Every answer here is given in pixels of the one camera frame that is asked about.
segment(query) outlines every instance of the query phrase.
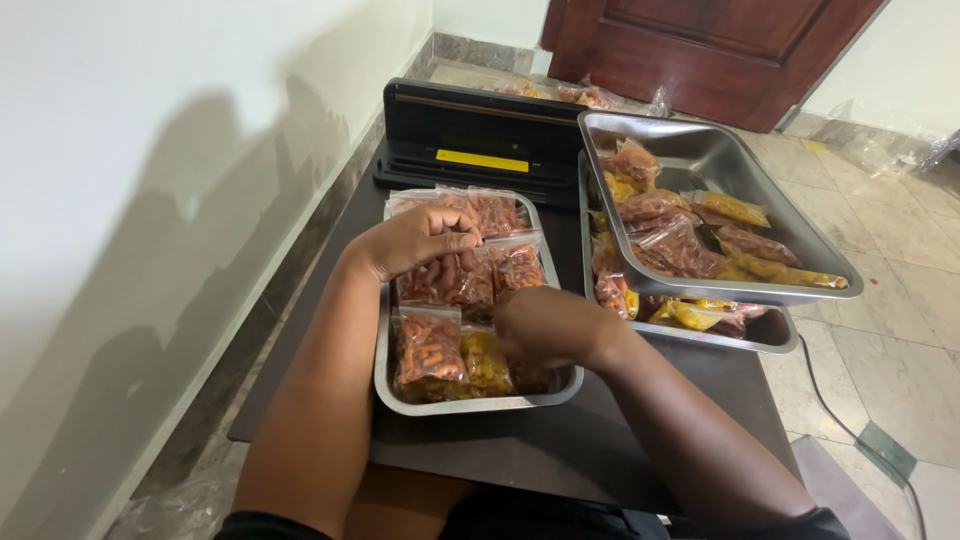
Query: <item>hand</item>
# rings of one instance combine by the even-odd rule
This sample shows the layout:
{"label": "hand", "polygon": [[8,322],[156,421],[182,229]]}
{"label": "hand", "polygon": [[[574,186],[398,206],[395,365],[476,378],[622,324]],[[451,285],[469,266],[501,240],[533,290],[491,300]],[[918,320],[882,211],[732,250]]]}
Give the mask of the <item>hand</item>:
{"label": "hand", "polygon": [[347,247],[385,283],[399,274],[430,264],[429,280],[443,272],[453,284],[457,257],[465,270],[473,268],[473,248],[483,236],[466,214],[457,209],[421,206],[392,217],[360,234]]}
{"label": "hand", "polygon": [[608,367],[617,356],[611,349],[635,334],[612,311],[548,286],[512,293],[496,307],[493,325],[501,351],[512,362],[551,368],[575,363],[594,371]]}

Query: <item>dark table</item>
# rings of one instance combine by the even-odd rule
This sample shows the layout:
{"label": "dark table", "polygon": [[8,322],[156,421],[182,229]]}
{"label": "dark table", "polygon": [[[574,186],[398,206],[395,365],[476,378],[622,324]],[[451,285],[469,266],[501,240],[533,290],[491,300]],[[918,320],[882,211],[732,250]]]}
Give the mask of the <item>dark table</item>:
{"label": "dark table", "polygon": [[[388,190],[373,185],[373,157],[337,223],[228,437],[253,439],[306,333],[326,279],[344,247],[383,218]],[[580,219],[540,209],[564,289],[583,294]],[[650,339],[684,375],[756,437],[791,473],[797,463],[755,353]],[[637,444],[607,387],[586,372],[570,402],[491,413],[408,417],[376,401],[370,460],[492,484],[681,514]]]}

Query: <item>person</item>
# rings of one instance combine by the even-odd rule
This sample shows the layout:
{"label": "person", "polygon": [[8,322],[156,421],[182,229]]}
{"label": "person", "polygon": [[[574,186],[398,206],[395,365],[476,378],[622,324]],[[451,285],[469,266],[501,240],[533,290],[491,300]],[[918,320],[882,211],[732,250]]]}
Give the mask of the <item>person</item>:
{"label": "person", "polygon": [[[452,282],[456,265],[469,270],[471,250],[481,244],[465,214],[432,206],[349,243],[250,446],[216,540],[345,538],[368,469],[381,284],[426,263]],[[569,292],[529,287],[498,306],[493,322],[508,358],[548,367],[575,362],[604,381],[662,481],[707,537],[849,537],[776,458],[616,314]],[[443,516],[440,538],[666,537],[665,529],[631,527],[635,520],[616,519],[600,505],[542,494],[500,488],[452,497],[466,499]],[[374,537],[430,537],[375,517],[361,521],[379,530]]]}

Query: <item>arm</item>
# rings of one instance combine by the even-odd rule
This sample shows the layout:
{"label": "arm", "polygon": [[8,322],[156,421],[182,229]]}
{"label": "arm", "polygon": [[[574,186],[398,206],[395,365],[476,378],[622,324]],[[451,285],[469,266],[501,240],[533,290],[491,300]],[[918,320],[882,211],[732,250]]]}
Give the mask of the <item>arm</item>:
{"label": "arm", "polygon": [[596,372],[684,511],[712,533],[787,523],[816,507],[727,413],[614,313],[582,297],[521,289],[494,319],[504,353]]}
{"label": "arm", "polygon": [[[451,228],[465,233],[444,232]],[[380,285],[480,242],[459,210],[438,207],[409,210],[350,242],[251,444],[233,511],[268,512],[343,537],[370,446]],[[468,256],[461,262],[470,265]],[[452,264],[444,258],[446,280]]]}

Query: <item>forearm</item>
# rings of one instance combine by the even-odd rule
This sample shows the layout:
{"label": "forearm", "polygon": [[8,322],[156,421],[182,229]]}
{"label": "forearm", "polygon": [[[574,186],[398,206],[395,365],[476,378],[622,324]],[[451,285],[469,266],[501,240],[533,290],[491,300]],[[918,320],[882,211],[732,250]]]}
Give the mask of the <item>forearm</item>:
{"label": "forearm", "polygon": [[251,444],[234,510],[342,536],[370,445],[379,292],[348,248]]}
{"label": "forearm", "polygon": [[814,508],[786,468],[649,343],[632,331],[617,339],[600,375],[691,518],[733,532]]}

